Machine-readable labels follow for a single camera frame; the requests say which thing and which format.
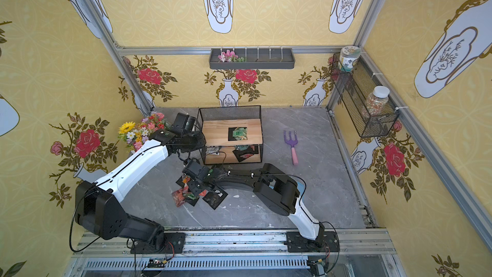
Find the black tea bag with barcode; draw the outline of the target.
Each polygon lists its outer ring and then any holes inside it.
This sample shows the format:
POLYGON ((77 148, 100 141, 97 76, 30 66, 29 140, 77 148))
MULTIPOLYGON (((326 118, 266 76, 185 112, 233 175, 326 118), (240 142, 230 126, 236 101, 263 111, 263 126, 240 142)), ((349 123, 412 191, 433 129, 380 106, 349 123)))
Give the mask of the black tea bag with barcode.
POLYGON ((222 189, 208 191, 203 200, 213 209, 216 210, 219 205, 227 198, 228 193, 222 189))

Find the red black tea bag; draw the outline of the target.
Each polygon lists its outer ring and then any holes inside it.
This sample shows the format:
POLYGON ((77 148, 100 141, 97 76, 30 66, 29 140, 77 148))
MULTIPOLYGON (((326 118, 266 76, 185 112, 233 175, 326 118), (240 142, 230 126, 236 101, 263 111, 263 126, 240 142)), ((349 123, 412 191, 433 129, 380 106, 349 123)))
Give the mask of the red black tea bag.
POLYGON ((183 195, 184 188, 178 189, 172 193, 172 198, 177 207, 182 206, 186 202, 186 197, 183 195))

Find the black wire two-tier shelf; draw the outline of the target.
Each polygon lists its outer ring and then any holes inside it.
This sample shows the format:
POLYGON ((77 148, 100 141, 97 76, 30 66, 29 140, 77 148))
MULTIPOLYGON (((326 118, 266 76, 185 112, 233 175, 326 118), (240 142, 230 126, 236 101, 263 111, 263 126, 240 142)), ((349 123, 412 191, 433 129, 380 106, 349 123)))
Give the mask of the black wire two-tier shelf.
POLYGON ((263 161, 261 106, 200 108, 198 120, 206 144, 206 165, 256 164, 263 161))

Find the green black tea bag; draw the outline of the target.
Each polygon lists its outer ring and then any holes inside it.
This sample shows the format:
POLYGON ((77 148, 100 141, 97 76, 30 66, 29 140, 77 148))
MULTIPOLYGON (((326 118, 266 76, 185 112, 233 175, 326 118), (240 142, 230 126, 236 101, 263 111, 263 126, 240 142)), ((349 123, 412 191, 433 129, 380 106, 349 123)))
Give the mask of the green black tea bag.
POLYGON ((245 141, 247 139, 247 127, 228 128, 228 141, 245 141))

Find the orange black tea bag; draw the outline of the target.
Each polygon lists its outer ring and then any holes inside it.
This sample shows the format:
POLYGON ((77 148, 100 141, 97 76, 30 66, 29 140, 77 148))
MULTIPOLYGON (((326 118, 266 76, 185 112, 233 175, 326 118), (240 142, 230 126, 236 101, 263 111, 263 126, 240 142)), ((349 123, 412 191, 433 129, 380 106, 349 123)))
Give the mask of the orange black tea bag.
POLYGON ((191 177, 183 174, 181 175, 176 183, 179 185, 180 189, 183 189, 184 191, 187 191, 189 189, 188 187, 188 182, 191 180, 191 177))

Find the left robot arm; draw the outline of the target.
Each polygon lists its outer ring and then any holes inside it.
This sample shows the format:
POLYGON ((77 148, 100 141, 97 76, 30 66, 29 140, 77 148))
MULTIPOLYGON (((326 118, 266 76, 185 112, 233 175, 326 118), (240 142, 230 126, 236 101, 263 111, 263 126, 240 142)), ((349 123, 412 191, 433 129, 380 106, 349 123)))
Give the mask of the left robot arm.
POLYGON ((76 189, 72 224, 79 224, 100 239, 114 237, 143 242, 156 251, 166 246, 160 224, 128 214, 121 203, 128 192, 157 164, 177 153, 191 153, 205 145, 195 127, 196 118, 179 113, 169 129, 158 129, 149 140, 109 174, 76 189))

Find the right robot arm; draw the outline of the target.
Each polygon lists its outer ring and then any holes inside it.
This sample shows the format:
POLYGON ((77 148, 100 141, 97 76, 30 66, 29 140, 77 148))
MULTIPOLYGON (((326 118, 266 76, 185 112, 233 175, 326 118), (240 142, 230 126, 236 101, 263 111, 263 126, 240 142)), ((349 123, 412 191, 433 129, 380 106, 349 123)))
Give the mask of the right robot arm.
POLYGON ((309 212, 303 202, 305 182, 299 183, 272 164, 259 169, 226 169, 214 165, 207 167, 195 160, 185 165, 183 176, 188 177, 188 190, 196 197, 203 191, 203 200, 212 209, 225 200, 227 189, 251 191, 270 211, 287 216, 297 227, 296 232, 287 232, 286 242, 291 253, 325 252, 340 250, 336 230, 326 232, 324 223, 309 212))

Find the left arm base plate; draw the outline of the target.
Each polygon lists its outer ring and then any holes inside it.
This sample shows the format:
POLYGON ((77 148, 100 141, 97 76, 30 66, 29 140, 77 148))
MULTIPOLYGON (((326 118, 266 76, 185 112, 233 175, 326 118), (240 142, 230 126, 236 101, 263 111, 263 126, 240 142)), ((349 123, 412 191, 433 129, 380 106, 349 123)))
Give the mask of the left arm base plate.
POLYGON ((151 242, 136 241, 131 244, 131 254, 181 254, 184 249, 186 233, 161 233, 151 242))

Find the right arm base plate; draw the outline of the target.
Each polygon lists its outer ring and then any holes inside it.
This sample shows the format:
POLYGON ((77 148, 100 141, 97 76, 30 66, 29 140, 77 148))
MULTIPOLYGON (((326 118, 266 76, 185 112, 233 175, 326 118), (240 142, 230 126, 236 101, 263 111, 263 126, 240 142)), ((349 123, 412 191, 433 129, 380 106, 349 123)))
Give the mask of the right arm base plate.
POLYGON ((339 239, 334 232, 321 231, 313 241, 304 238, 299 232, 286 232, 285 245, 290 253, 324 253, 340 251, 339 239))

